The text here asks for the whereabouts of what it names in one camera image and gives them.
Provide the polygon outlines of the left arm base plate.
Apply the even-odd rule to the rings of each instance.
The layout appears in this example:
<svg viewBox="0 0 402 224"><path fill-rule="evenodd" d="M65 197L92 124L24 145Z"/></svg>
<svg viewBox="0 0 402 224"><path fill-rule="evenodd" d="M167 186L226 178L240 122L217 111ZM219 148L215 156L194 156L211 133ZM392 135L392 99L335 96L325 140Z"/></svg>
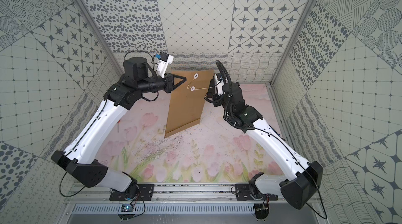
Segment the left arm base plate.
<svg viewBox="0 0 402 224"><path fill-rule="evenodd" d="M153 196L154 184L133 184L124 192L111 190L110 201L132 201L138 198L139 201L151 201Z"/></svg>

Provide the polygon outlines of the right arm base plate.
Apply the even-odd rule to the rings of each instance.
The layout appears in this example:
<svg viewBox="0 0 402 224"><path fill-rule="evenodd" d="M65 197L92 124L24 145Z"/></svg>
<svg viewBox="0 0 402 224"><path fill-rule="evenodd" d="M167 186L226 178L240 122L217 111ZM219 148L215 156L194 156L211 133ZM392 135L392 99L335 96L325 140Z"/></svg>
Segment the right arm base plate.
<svg viewBox="0 0 402 224"><path fill-rule="evenodd" d="M247 183L238 183L232 186L231 193L236 196L238 201L263 201L269 199L270 201L277 201L278 196L273 194L266 194L263 196L257 193L256 190L250 189L250 185Z"/></svg>

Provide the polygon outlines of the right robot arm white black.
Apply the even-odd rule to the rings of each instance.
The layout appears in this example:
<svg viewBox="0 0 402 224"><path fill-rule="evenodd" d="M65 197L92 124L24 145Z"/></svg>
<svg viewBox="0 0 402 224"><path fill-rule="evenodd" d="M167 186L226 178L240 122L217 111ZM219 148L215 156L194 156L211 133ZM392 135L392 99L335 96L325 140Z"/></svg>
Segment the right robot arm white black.
<svg viewBox="0 0 402 224"><path fill-rule="evenodd" d="M238 83L212 78L210 85L206 95L208 102L215 107L222 106L224 120L255 140L283 172L279 179L258 172L249 180L251 196L254 199L266 199L267 195L281 196L292 207L302 209L319 193L323 175L321 164L310 162L293 150L260 112L245 103Z"/></svg>

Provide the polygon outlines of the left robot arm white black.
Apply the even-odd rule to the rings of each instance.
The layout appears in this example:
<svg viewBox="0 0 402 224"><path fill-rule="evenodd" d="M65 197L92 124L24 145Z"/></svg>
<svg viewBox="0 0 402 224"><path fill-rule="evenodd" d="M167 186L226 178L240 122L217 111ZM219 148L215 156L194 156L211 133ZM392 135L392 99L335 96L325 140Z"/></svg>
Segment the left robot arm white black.
<svg viewBox="0 0 402 224"><path fill-rule="evenodd" d="M123 172L109 169L95 156L117 122L146 93L164 91L171 93L186 82L183 76L168 73L167 67L174 57L160 52L155 56L157 68L153 69L144 57L124 61L124 73L119 81L105 93L97 112L78 137L63 151L55 151L52 161L73 176L85 187L107 187L124 198L138 195L137 180Z"/></svg>

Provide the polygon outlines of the brown kraft file bag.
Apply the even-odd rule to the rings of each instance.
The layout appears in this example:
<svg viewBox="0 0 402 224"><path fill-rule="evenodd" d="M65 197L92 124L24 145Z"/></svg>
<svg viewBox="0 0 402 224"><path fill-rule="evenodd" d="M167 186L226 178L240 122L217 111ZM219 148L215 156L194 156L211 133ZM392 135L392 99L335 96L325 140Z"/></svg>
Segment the brown kraft file bag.
<svg viewBox="0 0 402 224"><path fill-rule="evenodd" d="M174 71L173 74L185 77L186 82L171 93L166 138L200 123L204 97L210 87L214 70Z"/></svg>

